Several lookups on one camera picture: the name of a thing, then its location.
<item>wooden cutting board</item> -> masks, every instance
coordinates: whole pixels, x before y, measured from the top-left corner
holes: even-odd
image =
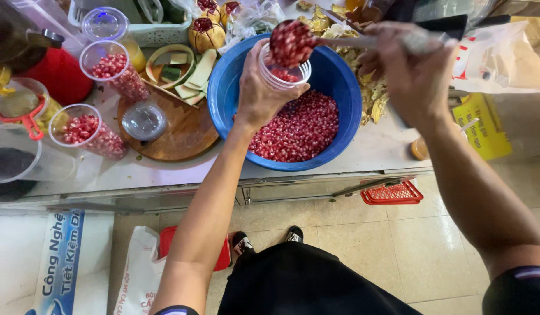
[[[145,142],[132,138],[122,127],[122,116],[134,104],[126,102],[124,98],[120,98],[118,103],[120,132],[138,153],[157,161],[186,161],[206,153],[219,140],[205,98],[196,104],[199,108],[196,109],[163,91],[148,88],[150,98],[167,117],[165,132],[158,139]]]

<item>plastic bag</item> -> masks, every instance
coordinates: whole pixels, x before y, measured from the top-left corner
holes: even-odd
[[[202,15],[202,9],[200,9],[196,0],[169,0],[169,2],[183,8],[186,12],[190,12],[192,18],[199,18]]]
[[[157,295],[166,258],[157,260],[159,234],[136,226],[113,315],[147,314]]]
[[[540,57],[525,34],[528,21],[468,32],[460,43],[451,85],[468,92],[539,93]]]
[[[161,24],[163,21],[163,7],[159,0],[138,0],[143,14],[151,24]]]
[[[275,0],[241,1],[240,11],[233,12],[227,19],[225,44],[217,51],[224,54],[241,40],[271,32],[276,25],[285,19],[282,8]]]

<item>pomegranate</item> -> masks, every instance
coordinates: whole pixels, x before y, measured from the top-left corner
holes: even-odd
[[[107,54],[106,57],[101,57],[98,64],[93,66],[93,76],[96,78],[114,77],[124,69],[127,60],[128,57],[121,53]],[[146,84],[142,81],[132,63],[128,63],[128,68],[119,77],[106,83],[132,103],[146,100],[149,96]]]
[[[298,82],[299,78],[294,75],[290,75],[286,69],[273,68],[270,71],[271,74],[275,75],[278,79],[281,79],[285,82]]]
[[[309,27],[297,20],[285,20],[270,35],[270,54],[282,67],[300,66],[311,56],[317,45],[317,37]]]
[[[203,54],[208,49],[218,49],[224,45],[225,31],[221,25],[211,19],[201,17],[190,25],[188,39],[192,47]]]
[[[239,3],[236,1],[227,1],[224,6],[221,7],[221,25],[225,28],[227,27],[227,18],[238,6]]]
[[[338,132],[332,97],[311,90],[287,103],[254,135],[249,151],[280,162],[307,161],[326,149]]]
[[[68,119],[62,131],[64,143],[70,145],[79,144],[91,138],[81,147],[109,160],[120,160],[128,153],[128,144],[104,122],[101,122],[99,127],[98,118],[93,115]]]
[[[198,0],[197,4],[202,10],[202,18],[209,18],[214,23],[219,23],[221,9],[214,0]]]

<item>yellow sign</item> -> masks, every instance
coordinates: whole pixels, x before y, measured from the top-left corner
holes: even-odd
[[[499,125],[495,109],[483,93],[470,93],[462,98],[462,105],[452,110],[461,127],[474,118],[480,120],[466,131],[468,142],[484,160],[511,154],[513,149],[506,133]]]

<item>spoon full of pomegranate seeds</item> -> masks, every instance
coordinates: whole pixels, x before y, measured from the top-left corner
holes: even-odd
[[[408,32],[401,38],[401,44],[410,54],[431,53],[442,47],[450,37],[446,33]],[[325,39],[316,37],[309,27],[298,20],[285,20],[278,24],[270,36],[272,60],[286,68],[298,67],[311,56],[319,45],[377,48],[375,36]]]

